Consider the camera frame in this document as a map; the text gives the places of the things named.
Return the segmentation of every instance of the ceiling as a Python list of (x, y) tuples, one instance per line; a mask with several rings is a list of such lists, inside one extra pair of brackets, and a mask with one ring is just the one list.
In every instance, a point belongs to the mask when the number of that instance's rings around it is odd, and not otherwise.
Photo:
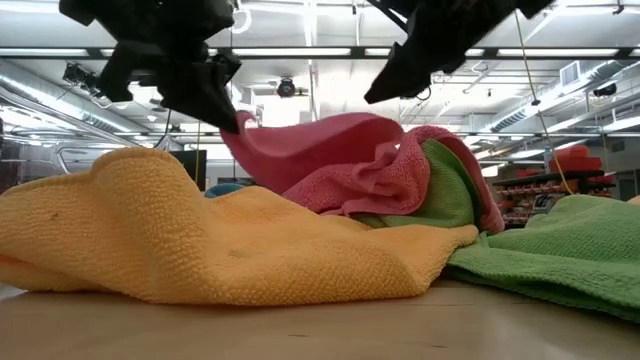
[[(55, 13), (56, 0), (7, 1), (0, 0), (0, 47), (105, 47), (115, 46), (115, 40), (97, 23), (84, 27)], [(405, 34), (370, 4), (357, 0), (358, 13), (352, 14), (351, 0), (317, 0), (315, 11), (309, 15), (303, 0), (244, 1), (243, 7), (251, 13), (251, 24), (240, 34), (225, 30), (208, 40), (212, 47), (221, 46), (385, 46), (402, 43)], [(526, 46), (532, 47), (637, 47), (640, 46), (640, 0), (623, 1), (626, 9), (620, 15), (612, 11), (617, 1), (568, 0), (557, 1), (554, 6), (535, 18), (521, 17)], [(32, 6), (30, 12), (8, 11), (9, 5)], [(312, 29), (306, 26), (312, 16)], [(246, 21), (237, 14), (236, 27)], [(305, 29), (311, 34), (305, 35)], [(478, 46), (519, 46), (514, 17), (505, 21), (487, 35)], [(37, 76), (66, 88), (61, 77), (67, 61), (11, 60)], [(79, 63), (89, 71), (100, 73), (105, 61), (83, 60)], [(435, 74), (432, 95), (428, 101), (390, 100), (368, 105), (363, 95), (382, 69), (384, 60), (245, 60), (232, 83), (239, 88), (256, 91), (269, 89), (270, 82), (281, 77), (292, 77), (296, 86), (314, 88), (319, 116), (342, 112), (368, 111), (391, 117), (404, 124), (440, 124), (469, 126), (469, 116), (492, 116), (516, 106), (531, 93), (527, 71), (522, 61), (473, 61), (465, 63), (453, 75)], [(533, 85), (540, 88), (555, 81), (559, 70), (570, 61), (532, 60)], [(627, 84), (628, 89), (636, 86)], [(77, 89), (72, 92), (87, 98)], [(167, 113), (149, 116), (154, 107), (151, 98), (158, 98), (154, 89), (134, 88), (135, 102), (126, 107), (112, 106), (108, 110), (130, 119), (153, 131), (163, 131)], [(308, 97), (295, 101), (273, 96), (256, 96), (255, 105), (265, 106), (271, 112), (267, 126), (284, 126), (290, 120), (282, 108), (299, 114), (310, 111)], [(557, 121), (571, 118), (584, 108), (584, 98), (575, 97), (569, 106), (550, 109)], [(172, 123), (182, 124), (187, 131), (196, 131), (195, 119), (173, 113)], [(202, 131), (213, 128), (204, 124)]]

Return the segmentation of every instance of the yellow towel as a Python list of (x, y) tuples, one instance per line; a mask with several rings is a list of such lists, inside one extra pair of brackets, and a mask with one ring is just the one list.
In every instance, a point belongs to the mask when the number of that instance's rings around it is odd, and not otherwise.
[(0, 282), (154, 303), (296, 305), (424, 293), (477, 229), (371, 230), (249, 187), (205, 199), (171, 155), (123, 149), (0, 196)]

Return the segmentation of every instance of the security camera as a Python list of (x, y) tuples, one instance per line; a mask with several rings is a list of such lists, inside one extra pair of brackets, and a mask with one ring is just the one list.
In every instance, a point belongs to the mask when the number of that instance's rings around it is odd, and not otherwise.
[(293, 84), (293, 80), (291, 78), (282, 78), (276, 93), (281, 98), (293, 97), (296, 94), (296, 86)]

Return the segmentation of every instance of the shelf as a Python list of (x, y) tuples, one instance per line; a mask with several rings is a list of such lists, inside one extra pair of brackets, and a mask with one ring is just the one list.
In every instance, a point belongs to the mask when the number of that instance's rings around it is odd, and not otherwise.
[[(590, 178), (604, 176), (604, 171), (567, 171), (564, 173), (564, 177), (567, 180), (573, 179), (581, 179), (581, 178)], [(519, 179), (510, 179), (510, 180), (502, 180), (496, 181), (492, 185), (493, 186), (514, 186), (514, 185), (524, 185), (538, 182), (546, 182), (552, 180), (562, 180), (560, 173), (552, 173), (552, 174), (542, 174), (542, 175), (534, 175), (527, 176)]]

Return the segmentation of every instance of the ductwork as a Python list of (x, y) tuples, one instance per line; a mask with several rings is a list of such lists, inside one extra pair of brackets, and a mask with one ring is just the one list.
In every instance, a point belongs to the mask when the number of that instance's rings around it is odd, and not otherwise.
[(131, 120), (102, 109), (71, 92), (65, 93), (65, 90), (58, 86), (1, 60), (0, 86), (24, 99), (109, 133), (149, 131)]
[(561, 78), (556, 79), (552, 83), (536, 90), (537, 98), (541, 101), (540, 105), (537, 107), (532, 106), (531, 103), (534, 98), (533, 95), (529, 95), (517, 106), (497, 114), (492, 119), (491, 124), (484, 128), (483, 131), (499, 132), (508, 126), (529, 119), (538, 111), (542, 112), (568, 100), (568, 95), (585, 89), (593, 89), (604, 84), (607, 80), (627, 68), (631, 68), (632, 65), (636, 64), (636, 61), (609, 60), (604, 63), (600, 61), (578, 61), (577, 63), (579, 65), (577, 81), (569, 85), (563, 85)]

